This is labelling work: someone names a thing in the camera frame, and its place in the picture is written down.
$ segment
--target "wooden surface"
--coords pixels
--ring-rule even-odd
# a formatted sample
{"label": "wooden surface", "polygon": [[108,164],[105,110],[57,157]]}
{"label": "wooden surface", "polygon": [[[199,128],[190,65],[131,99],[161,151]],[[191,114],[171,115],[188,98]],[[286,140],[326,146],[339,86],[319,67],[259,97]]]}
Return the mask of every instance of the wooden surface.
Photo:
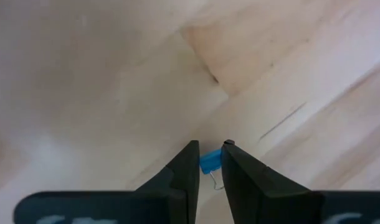
{"label": "wooden surface", "polygon": [[[307,187],[380,189],[380,0],[0,1],[0,223],[228,138]],[[232,223],[205,175],[197,222]]]}

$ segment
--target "blue binder clip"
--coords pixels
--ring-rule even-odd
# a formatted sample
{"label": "blue binder clip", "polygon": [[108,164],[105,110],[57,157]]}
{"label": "blue binder clip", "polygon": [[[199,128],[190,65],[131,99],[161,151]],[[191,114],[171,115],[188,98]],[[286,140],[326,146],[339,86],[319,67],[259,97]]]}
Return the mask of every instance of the blue binder clip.
{"label": "blue binder clip", "polygon": [[212,171],[218,170],[222,167],[221,154],[222,149],[218,149],[200,157],[200,167],[202,173],[211,175],[214,181],[215,190],[222,190],[224,188],[224,186],[217,186],[214,174],[212,174]]}

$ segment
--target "plywood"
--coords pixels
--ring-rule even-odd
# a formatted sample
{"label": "plywood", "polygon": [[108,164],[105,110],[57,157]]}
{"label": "plywood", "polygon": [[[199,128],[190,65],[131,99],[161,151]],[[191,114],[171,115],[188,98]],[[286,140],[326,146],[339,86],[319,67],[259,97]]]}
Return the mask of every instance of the plywood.
{"label": "plywood", "polygon": [[[0,223],[229,138],[313,189],[380,189],[380,0],[0,1]],[[197,222],[232,223],[205,175]]]}
{"label": "plywood", "polygon": [[377,58],[380,1],[212,1],[183,34],[235,95],[288,62],[309,67]]}

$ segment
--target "metal clip handle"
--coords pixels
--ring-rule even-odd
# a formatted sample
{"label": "metal clip handle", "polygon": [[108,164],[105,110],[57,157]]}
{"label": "metal clip handle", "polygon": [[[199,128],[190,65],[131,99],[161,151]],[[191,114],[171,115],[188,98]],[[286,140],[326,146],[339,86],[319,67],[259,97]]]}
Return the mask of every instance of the metal clip handle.
{"label": "metal clip handle", "polygon": [[220,186],[220,187],[217,187],[217,183],[216,183],[216,180],[215,180],[215,177],[214,177],[214,174],[212,174],[212,172],[209,173],[209,175],[211,175],[213,181],[214,181],[214,189],[215,190],[222,190],[223,188],[225,188],[224,185]]}

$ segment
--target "binder clip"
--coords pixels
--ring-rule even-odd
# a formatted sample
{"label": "binder clip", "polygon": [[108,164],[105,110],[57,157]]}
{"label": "binder clip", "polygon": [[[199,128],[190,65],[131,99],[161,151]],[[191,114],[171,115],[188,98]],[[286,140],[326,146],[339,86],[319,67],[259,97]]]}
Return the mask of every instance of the binder clip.
{"label": "binder clip", "polygon": [[222,149],[218,149],[212,152],[209,152],[200,157],[200,167],[203,174],[209,174],[214,181],[214,189],[222,190],[224,186],[217,186],[214,174],[212,171],[218,170],[222,167],[221,161]]}

